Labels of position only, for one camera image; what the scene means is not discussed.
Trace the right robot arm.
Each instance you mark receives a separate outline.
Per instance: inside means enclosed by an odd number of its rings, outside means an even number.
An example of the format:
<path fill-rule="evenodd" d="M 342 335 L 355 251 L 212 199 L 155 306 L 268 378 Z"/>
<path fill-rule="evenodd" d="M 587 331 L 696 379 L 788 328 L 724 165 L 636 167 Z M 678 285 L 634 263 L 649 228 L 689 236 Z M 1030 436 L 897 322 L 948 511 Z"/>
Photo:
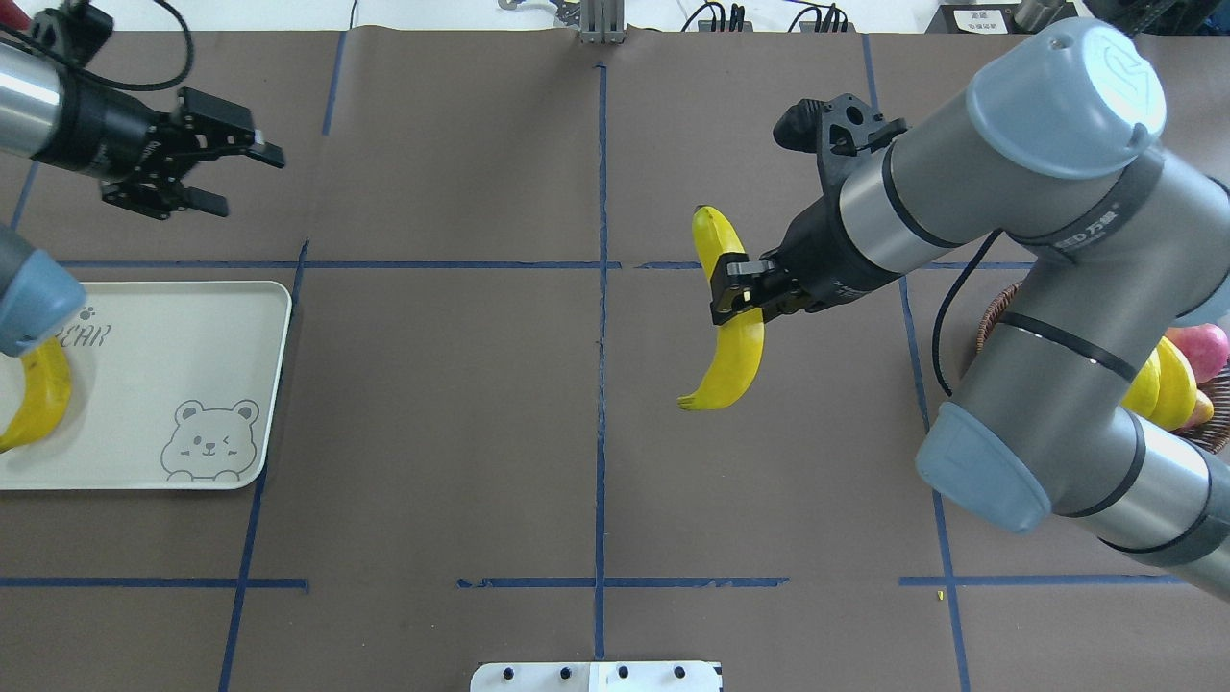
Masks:
<path fill-rule="evenodd" d="M 988 234 L 1034 263 L 918 452 L 918 473 L 1004 531 L 1069 517 L 1122 556 L 1228 597 L 1228 465 L 1123 406 L 1172 327 L 1228 312 L 1228 187 L 1159 143 L 1166 100 L 1121 29 L 1061 18 L 918 127 L 849 96 L 774 127 L 822 195 L 752 259 L 692 234 L 713 324 L 851 304 Z"/>

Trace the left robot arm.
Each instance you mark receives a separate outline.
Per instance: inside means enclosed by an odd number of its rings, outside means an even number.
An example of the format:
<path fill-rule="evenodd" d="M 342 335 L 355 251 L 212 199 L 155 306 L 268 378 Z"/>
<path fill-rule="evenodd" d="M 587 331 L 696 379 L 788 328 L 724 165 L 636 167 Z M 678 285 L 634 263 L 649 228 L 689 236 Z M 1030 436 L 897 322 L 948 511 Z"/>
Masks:
<path fill-rule="evenodd" d="M 251 111 L 182 87 L 171 112 L 150 109 L 132 86 L 92 82 L 95 39 L 39 27 L 25 45 L 2 45 L 2 152 L 30 161 L 14 214 L 2 222 L 2 354 L 34 352 L 86 304 L 86 293 L 47 251 L 18 235 L 42 168 L 98 181 L 101 200 L 164 222 L 197 210 L 228 216 L 223 195 L 189 187 L 204 161 L 245 155 L 277 168 L 280 146 L 264 140 Z"/>

